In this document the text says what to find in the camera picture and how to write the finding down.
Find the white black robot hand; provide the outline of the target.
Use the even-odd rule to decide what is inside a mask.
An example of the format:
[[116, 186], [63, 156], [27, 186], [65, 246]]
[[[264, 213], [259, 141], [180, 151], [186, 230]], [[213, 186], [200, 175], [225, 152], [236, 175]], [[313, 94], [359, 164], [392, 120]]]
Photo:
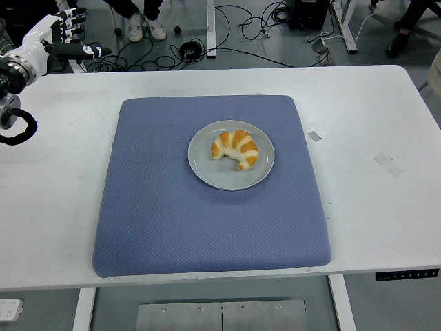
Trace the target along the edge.
[[24, 36], [17, 54], [30, 64], [32, 79], [38, 79], [49, 71], [51, 59], [88, 60], [112, 53], [103, 46], [89, 46], [77, 40], [83, 32], [80, 24], [85, 21], [85, 8], [70, 8], [42, 18]]

